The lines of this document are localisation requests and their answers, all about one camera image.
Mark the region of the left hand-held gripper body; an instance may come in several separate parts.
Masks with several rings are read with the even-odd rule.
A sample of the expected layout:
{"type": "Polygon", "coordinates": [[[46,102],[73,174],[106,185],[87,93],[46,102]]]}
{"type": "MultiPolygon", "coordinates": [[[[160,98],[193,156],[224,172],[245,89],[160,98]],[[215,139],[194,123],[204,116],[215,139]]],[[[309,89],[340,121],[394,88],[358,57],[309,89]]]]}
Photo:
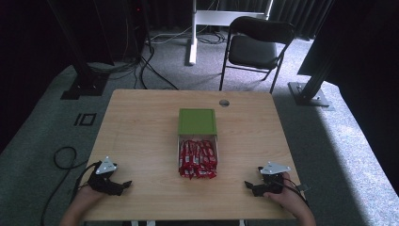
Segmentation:
{"type": "Polygon", "coordinates": [[[110,176],[116,169],[117,165],[107,156],[103,161],[95,164],[94,170],[89,176],[88,185],[94,190],[105,194],[107,194],[109,188],[124,189],[122,184],[114,183],[110,180],[110,176]]]}

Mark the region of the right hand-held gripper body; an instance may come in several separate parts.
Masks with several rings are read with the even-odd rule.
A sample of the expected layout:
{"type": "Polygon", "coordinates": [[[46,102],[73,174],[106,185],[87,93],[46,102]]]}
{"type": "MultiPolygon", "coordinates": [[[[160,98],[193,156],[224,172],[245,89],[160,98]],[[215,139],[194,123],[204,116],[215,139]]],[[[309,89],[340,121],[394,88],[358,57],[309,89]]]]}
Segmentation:
{"type": "Polygon", "coordinates": [[[252,188],[264,187],[266,192],[280,194],[284,186],[284,178],[282,173],[290,171],[289,166],[281,165],[274,162],[267,162],[263,167],[258,167],[259,173],[263,177],[263,182],[252,188]]]}

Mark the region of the person's right hand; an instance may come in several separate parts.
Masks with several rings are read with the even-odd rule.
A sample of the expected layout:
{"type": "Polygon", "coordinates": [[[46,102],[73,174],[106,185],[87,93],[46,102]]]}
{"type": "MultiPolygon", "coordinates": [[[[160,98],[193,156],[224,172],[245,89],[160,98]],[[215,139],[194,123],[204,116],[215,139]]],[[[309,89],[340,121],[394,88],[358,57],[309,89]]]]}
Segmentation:
{"type": "Polygon", "coordinates": [[[294,187],[290,182],[289,173],[283,172],[282,175],[284,178],[284,187],[280,194],[265,192],[263,196],[273,202],[278,203],[293,216],[299,218],[306,213],[306,211],[308,210],[308,206],[299,197],[299,195],[294,192],[294,187]]]}

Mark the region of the person's left hand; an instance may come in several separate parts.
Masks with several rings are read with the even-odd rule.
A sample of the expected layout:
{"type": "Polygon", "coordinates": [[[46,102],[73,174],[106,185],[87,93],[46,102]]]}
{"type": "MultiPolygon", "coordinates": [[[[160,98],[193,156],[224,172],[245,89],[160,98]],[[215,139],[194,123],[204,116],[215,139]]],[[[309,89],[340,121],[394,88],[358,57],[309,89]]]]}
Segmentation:
{"type": "Polygon", "coordinates": [[[90,186],[82,186],[78,190],[74,201],[77,203],[79,208],[87,210],[104,197],[104,193],[96,191],[90,186]]]}

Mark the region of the green box sleeve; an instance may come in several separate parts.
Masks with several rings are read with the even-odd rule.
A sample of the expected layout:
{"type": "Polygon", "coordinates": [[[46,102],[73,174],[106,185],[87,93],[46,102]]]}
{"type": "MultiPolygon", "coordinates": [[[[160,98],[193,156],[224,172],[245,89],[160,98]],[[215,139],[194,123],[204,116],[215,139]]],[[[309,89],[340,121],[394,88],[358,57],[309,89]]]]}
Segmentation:
{"type": "Polygon", "coordinates": [[[179,135],[216,135],[215,111],[207,108],[181,108],[179,135]]]}

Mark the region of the black metal stand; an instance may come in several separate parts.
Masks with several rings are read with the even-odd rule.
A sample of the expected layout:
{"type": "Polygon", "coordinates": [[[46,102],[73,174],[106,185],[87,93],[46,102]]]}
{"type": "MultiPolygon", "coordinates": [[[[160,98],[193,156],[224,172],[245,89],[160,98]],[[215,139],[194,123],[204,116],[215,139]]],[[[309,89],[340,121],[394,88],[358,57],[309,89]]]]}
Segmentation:
{"type": "Polygon", "coordinates": [[[335,0],[326,1],[328,7],[320,21],[317,35],[298,71],[299,75],[308,75],[310,79],[306,83],[290,82],[288,84],[297,105],[330,106],[321,86],[328,77],[332,67],[332,58],[334,58],[334,42],[329,37],[328,27],[330,26],[329,13],[333,10],[335,0]]]}
{"type": "Polygon", "coordinates": [[[72,85],[63,92],[61,100],[78,100],[81,96],[102,96],[109,74],[96,73],[89,67],[58,0],[46,0],[46,2],[62,30],[65,48],[76,71],[72,85]]]}

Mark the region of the black folding chair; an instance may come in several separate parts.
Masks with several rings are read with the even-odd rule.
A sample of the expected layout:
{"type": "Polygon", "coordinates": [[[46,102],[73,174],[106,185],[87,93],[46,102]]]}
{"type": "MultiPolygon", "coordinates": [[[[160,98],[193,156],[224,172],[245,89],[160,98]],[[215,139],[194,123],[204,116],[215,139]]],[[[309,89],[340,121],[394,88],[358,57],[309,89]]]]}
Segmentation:
{"type": "Polygon", "coordinates": [[[275,75],[269,93],[279,77],[285,52],[295,39],[295,27],[286,22],[268,21],[249,16],[234,19],[228,32],[219,89],[223,89],[226,69],[275,75]]]}

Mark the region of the white desk frame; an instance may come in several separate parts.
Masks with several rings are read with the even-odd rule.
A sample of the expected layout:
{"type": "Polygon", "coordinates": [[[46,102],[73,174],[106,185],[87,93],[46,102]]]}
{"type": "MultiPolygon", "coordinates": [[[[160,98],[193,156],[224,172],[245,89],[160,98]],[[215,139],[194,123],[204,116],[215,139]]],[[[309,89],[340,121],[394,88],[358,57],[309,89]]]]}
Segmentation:
{"type": "Polygon", "coordinates": [[[192,0],[192,25],[188,64],[195,65],[197,62],[198,25],[229,26],[233,20],[241,16],[249,16],[268,20],[273,3],[274,0],[267,0],[264,12],[245,12],[228,10],[199,10],[197,9],[197,0],[192,0]]]}

